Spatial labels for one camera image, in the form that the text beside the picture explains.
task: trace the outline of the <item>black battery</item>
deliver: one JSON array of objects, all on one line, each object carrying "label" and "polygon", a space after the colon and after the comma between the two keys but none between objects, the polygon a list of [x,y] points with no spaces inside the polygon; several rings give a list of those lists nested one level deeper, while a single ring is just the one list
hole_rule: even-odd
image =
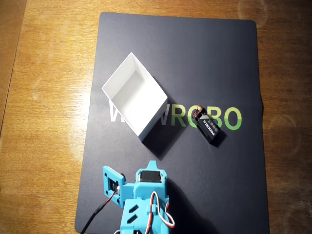
[{"label": "black battery", "polygon": [[197,128],[204,135],[206,140],[211,143],[216,135],[220,132],[220,128],[215,123],[215,120],[209,117],[207,110],[200,105],[198,105],[192,116],[193,122]]}]

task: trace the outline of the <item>blue robot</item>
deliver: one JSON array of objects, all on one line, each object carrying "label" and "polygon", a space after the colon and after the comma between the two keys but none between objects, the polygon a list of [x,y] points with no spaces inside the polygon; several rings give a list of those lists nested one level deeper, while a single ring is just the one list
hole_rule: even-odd
[{"label": "blue robot", "polygon": [[136,172],[135,183],[125,183],[125,176],[103,167],[104,192],[123,208],[121,234],[168,234],[175,222],[168,214],[167,174],[150,161]]}]

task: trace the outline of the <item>wooden surface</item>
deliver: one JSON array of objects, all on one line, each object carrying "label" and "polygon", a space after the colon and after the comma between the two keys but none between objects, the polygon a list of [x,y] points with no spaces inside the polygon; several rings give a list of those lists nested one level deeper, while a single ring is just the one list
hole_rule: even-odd
[{"label": "wooden surface", "polygon": [[0,1],[0,131],[26,0]]},{"label": "wooden surface", "polygon": [[75,233],[103,11],[257,22],[270,230],[312,233],[312,8],[303,0],[28,0],[0,138],[0,233]]}]

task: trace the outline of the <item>dark mat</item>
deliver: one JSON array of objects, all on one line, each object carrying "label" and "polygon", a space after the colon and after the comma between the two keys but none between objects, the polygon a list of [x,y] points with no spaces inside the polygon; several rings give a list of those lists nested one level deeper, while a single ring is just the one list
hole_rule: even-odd
[{"label": "dark mat", "polygon": [[[101,90],[130,52],[170,103],[168,115],[143,143],[115,116]],[[214,145],[188,122],[189,109],[198,103],[220,115],[222,133]],[[184,109],[185,116],[176,118]],[[144,106],[138,115],[143,114]],[[176,222],[172,233],[269,233],[253,21],[101,14],[76,230],[106,200],[104,165],[134,182],[136,171],[150,160],[157,160],[170,179],[170,213]],[[110,203],[88,232],[112,234],[120,228],[121,216],[122,209]]]}]

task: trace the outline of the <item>open box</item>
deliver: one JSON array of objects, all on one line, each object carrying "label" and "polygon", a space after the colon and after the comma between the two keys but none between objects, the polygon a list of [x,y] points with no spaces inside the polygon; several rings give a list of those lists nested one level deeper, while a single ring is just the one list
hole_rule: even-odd
[{"label": "open box", "polygon": [[141,141],[167,108],[168,97],[133,53],[102,90]]}]

